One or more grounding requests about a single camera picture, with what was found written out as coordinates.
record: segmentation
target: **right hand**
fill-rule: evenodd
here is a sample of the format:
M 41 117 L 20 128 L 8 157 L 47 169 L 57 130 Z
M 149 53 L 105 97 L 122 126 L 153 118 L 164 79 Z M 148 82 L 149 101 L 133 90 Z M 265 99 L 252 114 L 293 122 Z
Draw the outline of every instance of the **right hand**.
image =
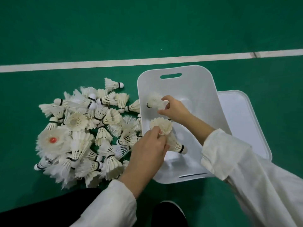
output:
M 158 113 L 183 125 L 186 118 L 191 115 L 183 103 L 170 95 L 164 96 L 162 100 L 167 100 L 169 103 L 164 110 L 158 110 Z

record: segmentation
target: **white plastic storage box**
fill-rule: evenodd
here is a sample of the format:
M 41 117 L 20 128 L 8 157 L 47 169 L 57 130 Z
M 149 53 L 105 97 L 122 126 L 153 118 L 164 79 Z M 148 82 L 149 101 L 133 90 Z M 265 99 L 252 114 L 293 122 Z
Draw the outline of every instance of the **white plastic storage box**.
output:
M 169 76 L 167 76 L 176 73 L 180 73 L 181 76 L 176 78 L 169 78 Z M 231 110 L 228 107 L 228 104 L 222 103 L 222 100 L 219 99 L 221 95 L 217 94 L 212 75 L 204 67 L 193 65 L 149 70 L 139 76 L 137 84 L 142 115 L 143 134 L 149 130 L 150 120 L 161 117 L 161 115 L 157 114 L 156 109 L 150 109 L 146 106 L 147 96 L 152 92 L 157 92 L 163 96 L 172 95 L 176 99 L 180 100 L 195 116 L 207 122 L 214 128 L 221 128 L 229 134 L 231 134 L 233 130 L 230 129 L 228 122 L 233 123 L 235 122 L 236 118 L 239 118 L 239 115 L 237 117 L 234 115 L 228 117 L 229 115 L 226 114 L 225 111 L 223 112 L 224 107 L 222 109 L 221 104 L 226 107 L 226 111 L 230 112 Z M 223 99 L 223 101 L 228 98 L 228 100 L 232 102 L 232 99 L 234 99 L 235 96 L 238 96 L 239 92 L 236 92 L 236 95 L 235 92 L 233 92 L 232 95 L 225 92 L 224 95 L 225 99 Z M 254 115 L 251 107 L 250 111 L 252 113 L 250 113 L 248 116 L 251 117 Z M 246 117 L 247 115 L 242 119 L 239 118 L 241 119 L 240 123 L 242 123 Z M 251 122 L 258 125 L 256 119 L 254 120 L 252 118 L 249 123 L 251 124 Z M 235 128 L 235 125 L 232 124 L 231 127 L 234 128 L 236 134 L 240 133 L 244 136 L 242 130 L 246 128 L 245 125 L 241 127 L 236 126 Z M 258 131 L 254 132 L 257 132 L 262 136 L 263 134 L 260 127 L 255 126 L 255 128 L 258 128 Z M 199 144 L 196 138 L 184 126 L 176 122 L 173 123 L 173 132 L 175 133 L 177 139 L 187 147 L 188 153 L 182 155 L 176 152 L 168 151 L 165 156 L 164 164 L 155 175 L 154 180 L 159 183 L 169 184 L 197 178 L 212 177 L 213 174 L 211 174 L 200 164 L 202 146 Z M 265 143 L 265 149 L 267 148 L 267 150 L 269 150 L 265 138 L 259 138 L 261 139 L 261 143 Z M 248 142 L 252 144 L 251 142 L 254 142 L 254 139 L 251 138 Z

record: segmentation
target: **white sleeve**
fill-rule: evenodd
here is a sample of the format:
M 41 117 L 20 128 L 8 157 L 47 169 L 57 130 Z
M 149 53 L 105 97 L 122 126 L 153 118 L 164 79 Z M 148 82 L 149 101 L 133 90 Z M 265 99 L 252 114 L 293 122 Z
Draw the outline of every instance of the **white sleeve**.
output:
M 124 183 L 113 180 L 71 227 L 130 227 L 137 220 L 137 202 Z
M 303 180 L 221 129 L 206 139 L 201 164 L 235 190 L 258 226 L 303 226 Z

